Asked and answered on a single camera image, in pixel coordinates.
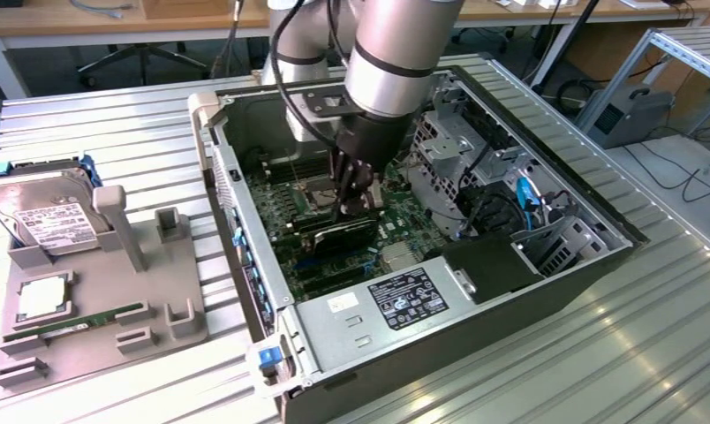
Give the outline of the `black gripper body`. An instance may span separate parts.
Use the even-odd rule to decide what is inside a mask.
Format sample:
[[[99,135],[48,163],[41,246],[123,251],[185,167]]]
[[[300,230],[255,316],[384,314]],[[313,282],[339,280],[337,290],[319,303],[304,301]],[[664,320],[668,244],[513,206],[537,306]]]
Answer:
[[[340,119],[332,150],[332,171],[341,173],[349,163],[368,165],[381,173],[400,150],[411,128],[412,116],[380,117],[365,113]]]

